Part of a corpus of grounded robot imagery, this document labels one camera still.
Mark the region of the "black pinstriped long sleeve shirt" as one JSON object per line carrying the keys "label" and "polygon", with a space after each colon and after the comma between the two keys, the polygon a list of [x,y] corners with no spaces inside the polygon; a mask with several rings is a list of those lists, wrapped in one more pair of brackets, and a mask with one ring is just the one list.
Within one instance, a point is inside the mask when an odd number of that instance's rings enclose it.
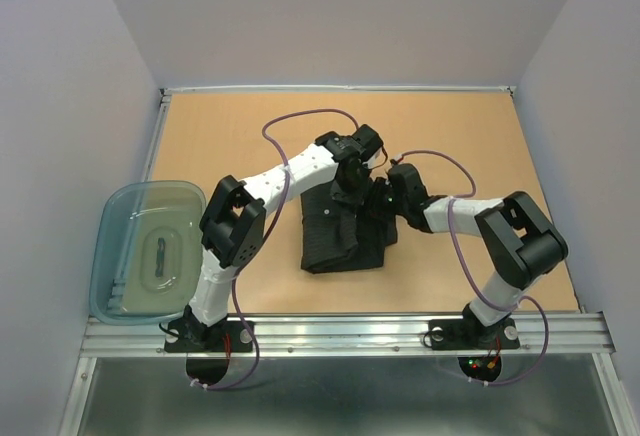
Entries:
{"label": "black pinstriped long sleeve shirt", "polygon": [[304,192],[300,200],[302,270],[323,274],[384,266],[386,249],[398,241],[395,221],[343,207],[320,186]]}

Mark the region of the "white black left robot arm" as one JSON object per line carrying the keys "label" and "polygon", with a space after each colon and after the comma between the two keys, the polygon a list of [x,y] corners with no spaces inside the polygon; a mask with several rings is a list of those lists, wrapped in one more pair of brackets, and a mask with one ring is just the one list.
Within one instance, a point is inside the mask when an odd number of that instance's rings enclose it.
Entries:
{"label": "white black left robot arm", "polygon": [[282,154],[280,165],[258,175],[221,179],[199,224],[202,265],[195,293],[178,320],[179,334],[199,349],[215,349],[234,280],[264,245],[267,218],[278,218],[287,202],[323,184],[340,203],[362,203],[383,146],[379,134],[363,125],[347,136],[326,133],[292,158]]}

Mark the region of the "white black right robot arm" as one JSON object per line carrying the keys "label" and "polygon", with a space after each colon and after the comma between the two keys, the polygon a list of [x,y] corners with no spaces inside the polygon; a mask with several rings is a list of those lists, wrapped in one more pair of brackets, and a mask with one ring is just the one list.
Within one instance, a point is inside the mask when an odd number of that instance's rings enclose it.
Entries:
{"label": "white black right robot arm", "polygon": [[462,255],[458,235],[483,241],[494,270],[482,289],[471,284],[476,296],[459,320],[430,332],[436,348],[482,348],[500,337],[530,287],[569,253],[563,236],[528,193],[516,191],[489,200],[431,195],[411,164],[396,164],[385,178],[376,178],[365,211],[389,222],[400,216],[423,233],[447,233],[457,256]]}

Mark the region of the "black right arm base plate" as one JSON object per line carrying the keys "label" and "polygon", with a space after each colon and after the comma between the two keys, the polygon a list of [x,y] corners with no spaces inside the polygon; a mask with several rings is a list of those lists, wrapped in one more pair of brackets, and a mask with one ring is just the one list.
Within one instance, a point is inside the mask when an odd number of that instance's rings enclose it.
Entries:
{"label": "black right arm base plate", "polygon": [[489,327],[468,319],[436,319],[428,323],[422,343],[435,351],[520,348],[515,321],[507,318]]}

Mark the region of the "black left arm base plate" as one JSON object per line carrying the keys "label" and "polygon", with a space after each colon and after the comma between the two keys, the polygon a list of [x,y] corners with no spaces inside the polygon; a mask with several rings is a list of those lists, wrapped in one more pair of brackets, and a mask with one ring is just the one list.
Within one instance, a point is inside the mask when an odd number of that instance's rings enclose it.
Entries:
{"label": "black left arm base plate", "polygon": [[181,321],[159,325],[164,333],[167,353],[251,353],[254,343],[249,331],[240,322],[223,320],[205,329],[201,335],[190,334]]}

